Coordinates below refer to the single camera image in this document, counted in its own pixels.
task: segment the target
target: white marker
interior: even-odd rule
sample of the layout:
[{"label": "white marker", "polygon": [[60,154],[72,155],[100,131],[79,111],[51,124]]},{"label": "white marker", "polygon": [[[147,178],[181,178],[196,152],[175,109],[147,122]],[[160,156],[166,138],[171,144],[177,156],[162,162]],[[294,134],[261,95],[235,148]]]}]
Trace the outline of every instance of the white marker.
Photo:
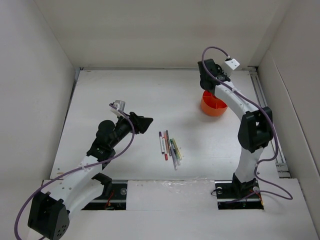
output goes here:
[{"label": "white marker", "polygon": [[160,139],[161,153],[162,153],[162,154],[165,154],[165,150],[166,150],[166,148],[165,148],[165,142],[163,141],[161,132],[159,132],[159,139]]}]

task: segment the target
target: white wall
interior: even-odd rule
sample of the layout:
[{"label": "white wall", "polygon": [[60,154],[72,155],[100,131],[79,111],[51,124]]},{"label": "white wall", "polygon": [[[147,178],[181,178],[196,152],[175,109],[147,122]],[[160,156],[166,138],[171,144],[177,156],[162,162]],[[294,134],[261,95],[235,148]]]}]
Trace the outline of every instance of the white wall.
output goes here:
[{"label": "white wall", "polygon": [[320,233],[320,1],[294,0],[259,67],[291,175]]},{"label": "white wall", "polygon": [[196,68],[210,45],[258,66],[291,0],[35,2],[76,67]]},{"label": "white wall", "polygon": [[0,181],[48,178],[75,71],[33,0],[0,1],[0,34]]}]

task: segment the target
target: orange cup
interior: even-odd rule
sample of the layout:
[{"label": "orange cup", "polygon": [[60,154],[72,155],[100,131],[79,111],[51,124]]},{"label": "orange cup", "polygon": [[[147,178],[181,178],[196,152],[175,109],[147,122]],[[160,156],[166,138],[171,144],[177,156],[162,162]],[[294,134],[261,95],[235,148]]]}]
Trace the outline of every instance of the orange cup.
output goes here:
[{"label": "orange cup", "polygon": [[201,109],[205,114],[218,117],[224,114],[227,108],[228,106],[222,100],[209,91],[204,91],[201,99]]}]

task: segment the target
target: pile of pens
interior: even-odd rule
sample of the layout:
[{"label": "pile of pens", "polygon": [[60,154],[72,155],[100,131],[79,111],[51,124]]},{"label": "pile of pens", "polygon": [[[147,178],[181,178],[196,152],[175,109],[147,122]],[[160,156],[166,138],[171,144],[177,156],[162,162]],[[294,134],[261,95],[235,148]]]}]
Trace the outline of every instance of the pile of pens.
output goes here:
[{"label": "pile of pens", "polygon": [[164,159],[168,161],[168,154],[172,157],[174,170],[178,170],[178,166],[180,166],[180,160],[182,160],[182,156],[180,154],[179,148],[174,138],[169,138],[168,130],[163,132],[163,136],[161,131],[159,132],[160,139],[160,148],[161,153],[164,154]]}]

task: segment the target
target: pen holder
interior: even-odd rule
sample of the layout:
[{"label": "pen holder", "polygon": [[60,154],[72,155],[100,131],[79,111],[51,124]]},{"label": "pen holder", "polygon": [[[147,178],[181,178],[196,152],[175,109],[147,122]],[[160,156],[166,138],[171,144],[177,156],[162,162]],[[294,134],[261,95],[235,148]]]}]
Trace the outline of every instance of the pen holder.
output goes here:
[{"label": "pen holder", "polygon": [[219,98],[208,91],[204,91],[201,99],[202,111],[212,117],[218,117],[225,113],[228,106]]}]

